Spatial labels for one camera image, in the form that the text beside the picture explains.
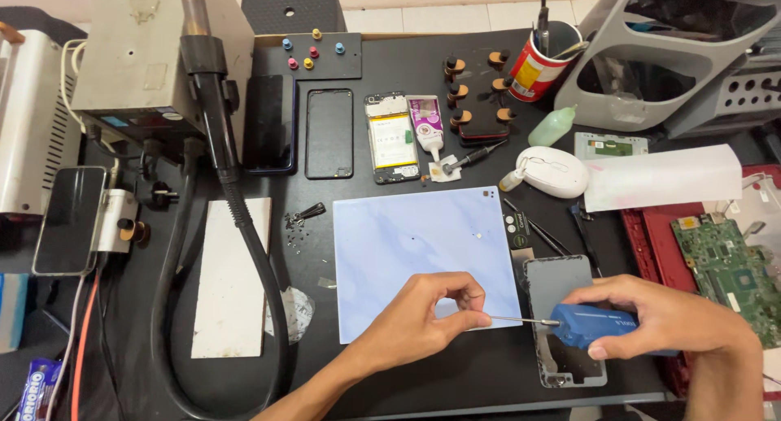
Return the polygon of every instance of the green bottle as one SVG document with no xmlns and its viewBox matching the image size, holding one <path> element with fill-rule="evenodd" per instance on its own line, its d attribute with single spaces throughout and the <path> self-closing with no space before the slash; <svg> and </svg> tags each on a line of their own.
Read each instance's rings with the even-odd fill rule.
<svg viewBox="0 0 781 421">
<path fill-rule="evenodd" d="M 551 146 L 556 140 L 561 139 L 572 129 L 576 108 L 578 108 L 577 105 L 548 113 L 540 125 L 529 133 L 529 145 Z"/>
</svg>

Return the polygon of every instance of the hand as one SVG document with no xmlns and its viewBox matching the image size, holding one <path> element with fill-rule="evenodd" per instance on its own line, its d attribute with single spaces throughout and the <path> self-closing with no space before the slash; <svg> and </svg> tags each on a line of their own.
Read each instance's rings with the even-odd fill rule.
<svg viewBox="0 0 781 421">
<path fill-rule="evenodd" d="M 696 294 L 661 286 L 635 276 L 594 279 L 594 286 L 578 288 L 561 303 L 610 301 L 634 308 L 639 327 L 624 336 L 605 336 L 591 343 L 595 360 L 630 358 L 650 351 L 673 349 L 756 352 L 761 346 L 748 323 L 731 309 Z"/>
<path fill-rule="evenodd" d="M 485 296 L 467 272 L 412 275 L 342 354 L 352 356 L 364 375 L 436 354 L 467 329 L 491 325 Z M 461 311 L 436 318 L 434 307 L 443 297 L 455 299 Z"/>
</svg>

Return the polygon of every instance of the electronic board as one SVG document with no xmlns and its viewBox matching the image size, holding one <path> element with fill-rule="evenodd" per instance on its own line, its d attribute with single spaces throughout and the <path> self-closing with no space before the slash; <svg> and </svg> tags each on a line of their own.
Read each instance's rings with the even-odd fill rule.
<svg viewBox="0 0 781 421">
<path fill-rule="evenodd" d="M 747 246 L 735 220 L 718 212 L 671 225 L 700 294 L 743 316 L 763 347 L 781 346 L 781 293 L 766 270 L 771 252 Z"/>
</svg>

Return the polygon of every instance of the red wire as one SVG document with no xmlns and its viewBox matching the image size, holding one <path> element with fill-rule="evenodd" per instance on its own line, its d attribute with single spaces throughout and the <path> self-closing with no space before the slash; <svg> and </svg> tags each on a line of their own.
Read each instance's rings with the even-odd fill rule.
<svg viewBox="0 0 781 421">
<path fill-rule="evenodd" d="M 92 316 L 92 304 L 94 303 L 95 293 L 100 285 L 100 269 L 95 270 L 95 279 L 92 281 L 90 298 L 87 302 L 87 309 L 84 311 L 84 319 L 81 323 L 81 342 L 79 351 L 76 354 L 76 367 L 73 369 L 73 395 L 70 399 L 70 419 L 79 421 L 79 389 L 81 387 L 81 366 L 84 361 L 84 347 L 87 346 L 87 330 L 90 326 L 90 317 Z"/>
</svg>

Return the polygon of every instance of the work mat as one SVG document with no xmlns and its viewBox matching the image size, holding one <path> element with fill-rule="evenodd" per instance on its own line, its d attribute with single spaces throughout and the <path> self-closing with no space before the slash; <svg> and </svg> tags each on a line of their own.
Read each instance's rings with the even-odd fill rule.
<svg viewBox="0 0 781 421">
<path fill-rule="evenodd" d="M 361 335 L 415 273 L 469 272 L 486 291 L 484 312 L 521 317 L 503 221 L 496 186 L 335 201 L 339 342 Z M 457 310 L 445 298 L 435 313 Z"/>
</svg>

